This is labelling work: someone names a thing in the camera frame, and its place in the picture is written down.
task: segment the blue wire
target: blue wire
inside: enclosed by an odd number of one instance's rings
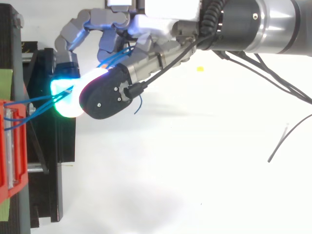
[[[109,62],[110,60],[114,59],[115,57],[123,54],[124,52],[126,52],[127,50],[131,50],[132,48],[134,48],[134,46],[129,46],[121,51],[119,51],[118,53],[114,54],[113,56],[110,56],[109,58],[105,59],[104,61],[101,62],[101,64],[99,66],[97,66],[98,68],[103,66],[104,64],[106,64],[107,62]]]
[[[50,98],[57,98],[59,96],[62,96],[64,94],[67,93],[67,91],[72,91],[73,89],[73,86],[69,87],[68,89],[66,89],[65,91],[57,94],[57,95],[49,95],[49,96],[42,96],[42,97],[35,97],[35,98],[32,98],[32,99],[29,99],[29,100],[22,100],[22,101],[15,101],[15,102],[10,102],[10,103],[6,103],[4,104],[4,106],[12,106],[12,105],[16,105],[16,104],[24,104],[24,103],[29,103],[29,102],[33,102],[33,101],[40,101],[40,100],[45,100],[45,99],[50,99]]]
[[[138,110],[135,112],[135,115],[139,112],[139,110],[141,110],[141,107],[143,105],[143,99],[142,99],[142,96],[140,95],[140,99],[141,99],[141,104],[140,106],[138,107]]]
[[[48,102],[46,102],[45,104],[43,104],[41,107],[39,107],[31,116],[27,117],[27,118],[23,118],[23,119],[14,119],[14,121],[22,121],[22,123],[19,123],[15,126],[12,126],[10,128],[6,128],[4,129],[5,131],[10,131],[10,130],[14,130],[24,124],[26,124],[28,121],[34,119],[35,117],[43,114],[44,112],[46,112],[47,110],[49,110],[51,107],[54,106],[55,103],[59,102],[60,100],[62,100],[63,98],[67,97],[68,95],[70,95],[70,93],[68,93],[67,91],[70,91],[71,89],[73,89],[73,86],[68,88],[67,90],[53,96],[54,98]]]
[[[113,61],[111,61],[111,62],[107,65],[107,68],[110,68],[110,67],[114,66],[116,62],[118,62],[118,61],[119,61],[120,59],[122,59],[124,56],[127,56],[127,55],[129,55],[129,54],[131,54],[131,51],[120,55],[119,57],[117,57],[116,59],[114,59]]]
[[[53,96],[51,96],[51,95],[50,96],[43,96],[43,97],[36,97],[36,98],[29,99],[29,100],[6,103],[6,104],[4,104],[4,106],[12,106],[12,105],[16,105],[16,104],[23,104],[23,103],[33,102],[33,101],[40,101],[40,100],[50,99],[52,97]]]

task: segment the screw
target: screw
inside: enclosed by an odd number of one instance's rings
[[[24,27],[24,17],[21,14],[17,14],[14,16],[13,19],[14,26],[18,29],[21,29]]]
[[[28,105],[28,114],[31,116],[36,111],[36,108],[32,103]]]
[[[253,14],[253,19],[254,19],[254,20],[257,20],[257,19],[258,19],[258,17],[259,17],[259,16],[258,16],[258,14],[257,14],[257,13],[254,13],[254,14]]]

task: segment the metal rod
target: metal rod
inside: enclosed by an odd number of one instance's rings
[[[40,163],[29,163],[28,173],[40,173],[43,172],[43,168]]]
[[[23,63],[30,63],[32,57],[33,57],[33,53],[22,54]]]

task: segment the black metal frame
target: black metal frame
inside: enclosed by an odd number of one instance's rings
[[[46,48],[28,52],[33,53],[28,66],[24,64],[29,97],[50,95],[55,51]],[[76,119],[63,118],[53,108],[27,124],[28,162],[40,162],[43,168],[43,173],[29,174],[31,228],[39,227],[40,217],[51,217],[51,222],[63,217],[61,163],[75,161],[75,135]]]
[[[0,4],[0,69],[13,70],[11,100],[24,99],[20,29],[14,25],[17,11]],[[0,223],[0,233],[30,234],[28,185],[10,199],[8,222]]]

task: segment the cable connector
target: cable connector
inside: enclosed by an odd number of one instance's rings
[[[147,87],[148,86],[145,82],[136,83],[128,88],[125,88],[124,93],[129,99],[135,99],[140,96]]]
[[[228,56],[225,51],[214,50],[214,53],[218,55],[221,59],[230,60],[230,56]]]

